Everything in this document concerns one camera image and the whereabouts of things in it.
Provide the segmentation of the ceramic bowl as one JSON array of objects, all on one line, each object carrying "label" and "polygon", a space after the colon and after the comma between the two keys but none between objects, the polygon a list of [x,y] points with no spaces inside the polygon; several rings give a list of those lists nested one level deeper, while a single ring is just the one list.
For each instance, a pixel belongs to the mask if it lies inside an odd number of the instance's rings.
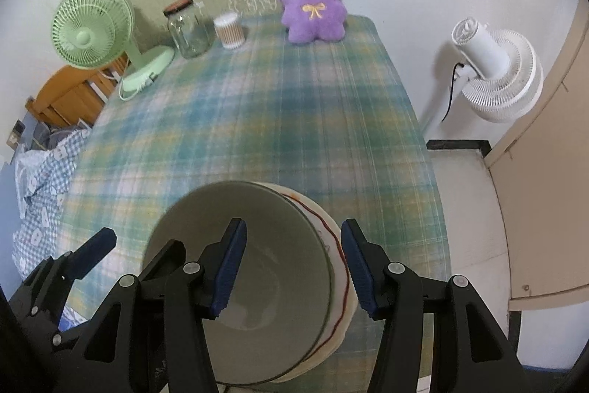
[{"label": "ceramic bowl", "polygon": [[234,217],[247,225],[247,245],[227,307],[204,330],[216,380],[254,385],[302,363],[327,323],[331,264],[300,209],[257,183],[211,183],[161,217],[143,260],[170,239],[182,241],[187,258],[196,260]]}]

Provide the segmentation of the white red pattern plate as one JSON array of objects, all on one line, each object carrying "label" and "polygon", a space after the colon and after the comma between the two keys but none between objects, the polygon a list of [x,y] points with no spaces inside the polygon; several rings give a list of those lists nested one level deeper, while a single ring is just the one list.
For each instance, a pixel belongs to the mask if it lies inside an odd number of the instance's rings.
[{"label": "white red pattern plate", "polygon": [[281,384],[299,377],[326,361],[345,340],[345,334],[359,305],[352,292],[352,278],[348,272],[341,247],[341,228],[335,220],[313,200],[286,186],[275,183],[260,183],[290,200],[311,222],[327,253],[331,267],[331,303],[328,320],[317,344],[293,370],[272,383]]}]

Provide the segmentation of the blue checkered blanket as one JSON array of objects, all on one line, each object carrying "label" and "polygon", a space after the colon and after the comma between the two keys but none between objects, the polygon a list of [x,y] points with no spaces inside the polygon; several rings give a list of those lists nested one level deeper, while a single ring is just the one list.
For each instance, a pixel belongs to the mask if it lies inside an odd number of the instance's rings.
[{"label": "blue checkered blanket", "polygon": [[13,234],[12,259],[26,278],[57,251],[64,201],[90,128],[50,128],[37,124],[15,156],[20,225]]}]

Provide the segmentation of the beige door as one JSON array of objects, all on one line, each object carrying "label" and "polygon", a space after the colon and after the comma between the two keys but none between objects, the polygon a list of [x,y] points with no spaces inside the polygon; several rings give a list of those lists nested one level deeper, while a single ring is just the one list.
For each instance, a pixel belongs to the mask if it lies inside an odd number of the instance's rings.
[{"label": "beige door", "polygon": [[507,240],[511,311],[588,299],[588,0],[540,101],[487,157]]}]

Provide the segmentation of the wooden bed headboard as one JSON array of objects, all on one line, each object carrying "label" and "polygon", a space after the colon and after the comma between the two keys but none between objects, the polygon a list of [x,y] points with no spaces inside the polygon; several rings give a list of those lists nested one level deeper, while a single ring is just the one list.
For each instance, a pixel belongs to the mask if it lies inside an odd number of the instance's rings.
[{"label": "wooden bed headboard", "polygon": [[25,109],[37,121],[52,127],[74,126],[78,121],[92,126],[129,65],[127,55],[123,54],[95,70],[65,66],[45,83],[36,97],[26,101]]}]

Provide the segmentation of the plaid tablecloth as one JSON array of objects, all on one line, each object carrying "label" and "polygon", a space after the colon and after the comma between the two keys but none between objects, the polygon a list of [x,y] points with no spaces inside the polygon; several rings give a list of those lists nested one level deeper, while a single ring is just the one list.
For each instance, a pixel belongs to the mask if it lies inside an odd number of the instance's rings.
[{"label": "plaid tablecloth", "polygon": [[239,49],[178,59],[130,101],[112,97],[78,159],[58,251],[102,227],[116,248],[75,283],[91,316],[180,197],[222,180],[304,194],[416,273],[450,274],[442,203],[421,129],[373,21],[348,18],[338,43],[293,45],[277,15],[249,18]]}]

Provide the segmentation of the white standing fan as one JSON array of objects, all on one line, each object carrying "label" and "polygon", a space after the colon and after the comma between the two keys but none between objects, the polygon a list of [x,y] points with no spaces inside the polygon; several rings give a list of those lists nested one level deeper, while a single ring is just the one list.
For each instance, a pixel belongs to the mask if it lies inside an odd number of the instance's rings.
[{"label": "white standing fan", "polygon": [[462,59],[452,68],[447,96],[423,128],[425,141],[432,139],[458,97],[492,124],[512,123],[530,113],[541,97],[544,73],[525,36],[508,29],[490,30],[468,17],[454,26],[451,42]]}]

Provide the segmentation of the green desk fan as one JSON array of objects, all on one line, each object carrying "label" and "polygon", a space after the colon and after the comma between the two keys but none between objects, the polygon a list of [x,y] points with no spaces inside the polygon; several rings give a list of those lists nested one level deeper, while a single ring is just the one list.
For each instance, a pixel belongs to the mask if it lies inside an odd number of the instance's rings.
[{"label": "green desk fan", "polygon": [[175,50],[165,45],[142,53],[134,28],[130,0],[61,0],[51,23],[51,40],[58,55],[81,70],[103,68],[125,55],[130,66],[121,75],[118,95],[128,101],[150,87],[175,58]]}]

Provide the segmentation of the glass jar black lid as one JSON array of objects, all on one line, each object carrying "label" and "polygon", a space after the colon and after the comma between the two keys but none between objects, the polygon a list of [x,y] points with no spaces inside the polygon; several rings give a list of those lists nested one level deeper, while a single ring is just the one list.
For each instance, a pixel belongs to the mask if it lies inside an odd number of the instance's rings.
[{"label": "glass jar black lid", "polygon": [[168,31],[185,59],[199,57],[210,49],[213,41],[209,28],[197,15],[194,0],[178,0],[163,10]]}]

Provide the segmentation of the cotton swab container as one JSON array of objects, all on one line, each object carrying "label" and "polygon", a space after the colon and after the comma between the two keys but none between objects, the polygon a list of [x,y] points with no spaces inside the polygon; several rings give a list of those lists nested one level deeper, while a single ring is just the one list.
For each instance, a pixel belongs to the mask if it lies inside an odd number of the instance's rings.
[{"label": "cotton swab container", "polygon": [[227,12],[216,17],[214,19],[214,28],[216,35],[226,49],[241,47],[246,40],[240,15],[236,12]]}]

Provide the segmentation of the purple plush bunny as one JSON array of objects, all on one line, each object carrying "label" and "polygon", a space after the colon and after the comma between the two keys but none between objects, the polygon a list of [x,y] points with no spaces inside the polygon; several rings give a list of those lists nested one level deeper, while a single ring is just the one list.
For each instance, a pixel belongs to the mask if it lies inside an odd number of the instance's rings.
[{"label": "purple plush bunny", "polygon": [[345,38],[348,12],[341,0],[281,0],[282,25],[289,42],[307,44],[314,40],[335,42]]}]

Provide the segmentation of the wall socket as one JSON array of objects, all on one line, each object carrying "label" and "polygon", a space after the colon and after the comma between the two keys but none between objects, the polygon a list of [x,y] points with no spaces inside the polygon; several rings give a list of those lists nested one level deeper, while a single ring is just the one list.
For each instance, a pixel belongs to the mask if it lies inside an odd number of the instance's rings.
[{"label": "wall socket", "polygon": [[16,135],[18,138],[21,138],[26,127],[20,120],[15,121],[14,127],[12,129],[12,133]]}]

